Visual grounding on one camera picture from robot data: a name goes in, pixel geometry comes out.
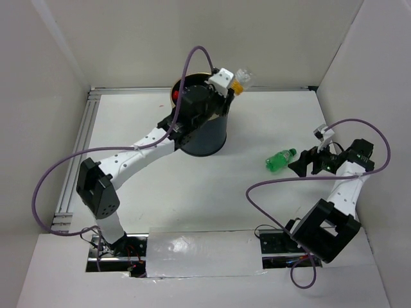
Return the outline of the small bottle yellow cap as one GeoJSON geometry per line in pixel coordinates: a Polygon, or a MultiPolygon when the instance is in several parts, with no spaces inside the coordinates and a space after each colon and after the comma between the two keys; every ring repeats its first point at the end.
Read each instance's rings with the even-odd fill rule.
{"type": "Polygon", "coordinates": [[[235,96],[239,96],[254,83],[255,74],[250,69],[238,69],[234,74],[231,89],[235,96]]]}

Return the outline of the green soda bottle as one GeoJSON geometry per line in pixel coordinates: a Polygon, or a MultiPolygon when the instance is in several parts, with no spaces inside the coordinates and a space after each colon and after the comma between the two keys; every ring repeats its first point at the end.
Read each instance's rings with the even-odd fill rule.
{"type": "Polygon", "coordinates": [[[265,160],[265,166],[270,172],[277,172],[286,167],[297,154],[296,149],[283,150],[265,160]]]}

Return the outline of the clear bottle red label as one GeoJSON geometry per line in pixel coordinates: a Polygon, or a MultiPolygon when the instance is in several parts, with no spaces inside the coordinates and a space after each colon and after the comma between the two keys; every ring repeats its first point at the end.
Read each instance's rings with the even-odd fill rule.
{"type": "Polygon", "coordinates": [[[177,91],[177,90],[175,90],[173,93],[172,93],[172,100],[174,100],[174,101],[176,101],[177,99],[178,99],[178,97],[179,97],[179,91],[177,91]]]}

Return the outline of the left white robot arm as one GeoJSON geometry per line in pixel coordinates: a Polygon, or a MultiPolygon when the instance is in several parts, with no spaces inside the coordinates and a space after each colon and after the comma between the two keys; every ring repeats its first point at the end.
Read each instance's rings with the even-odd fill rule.
{"type": "Polygon", "coordinates": [[[205,81],[180,91],[179,99],[170,115],[135,142],[131,150],[97,162],[87,158],[80,164],[76,191],[94,216],[104,249],[113,256],[121,255],[127,248],[127,233],[117,214],[117,190],[152,162],[185,146],[213,115],[226,114],[234,91],[229,89],[223,96],[215,85],[205,81]]]}

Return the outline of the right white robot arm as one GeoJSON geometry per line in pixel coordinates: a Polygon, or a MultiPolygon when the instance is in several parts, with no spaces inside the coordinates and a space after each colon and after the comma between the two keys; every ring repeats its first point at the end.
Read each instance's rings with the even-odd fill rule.
{"type": "Polygon", "coordinates": [[[280,236],[283,249],[293,252],[303,246],[325,263],[330,263],[359,232],[356,220],[356,202],[363,184],[364,173],[374,169],[371,155],[374,145],[365,139],[356,139],[350,147],[333,154],[326,146],[313,147],[301,152],[288,167],[299,177],[307,177],[307,166],[313,164],[312,174],[320,171],[338,177],[327,199],[319,200],[293,230],[280,236]]]}

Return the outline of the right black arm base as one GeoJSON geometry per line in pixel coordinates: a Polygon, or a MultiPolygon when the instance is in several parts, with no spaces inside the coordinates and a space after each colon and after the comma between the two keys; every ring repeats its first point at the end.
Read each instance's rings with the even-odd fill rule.
{"type": "Polygon", "coordinates": [[[263,269],[311,267],[311,262],[298,244],[281,229],[258,225],[254,235],[259,239],[263,269]]]}

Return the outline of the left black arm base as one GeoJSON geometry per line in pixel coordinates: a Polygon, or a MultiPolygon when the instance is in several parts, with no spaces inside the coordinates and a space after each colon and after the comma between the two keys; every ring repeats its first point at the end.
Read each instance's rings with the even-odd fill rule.
{"type": "Polygon", "coordinates": [[[97,231],[93,231],[89,239],[83,235],[80,235],[80,239],[89,247],[86,272],[123,272],[129,277],[147,277],[148,234],[127,234],[127,237],[111,246],[98,235],[97,231]]]}

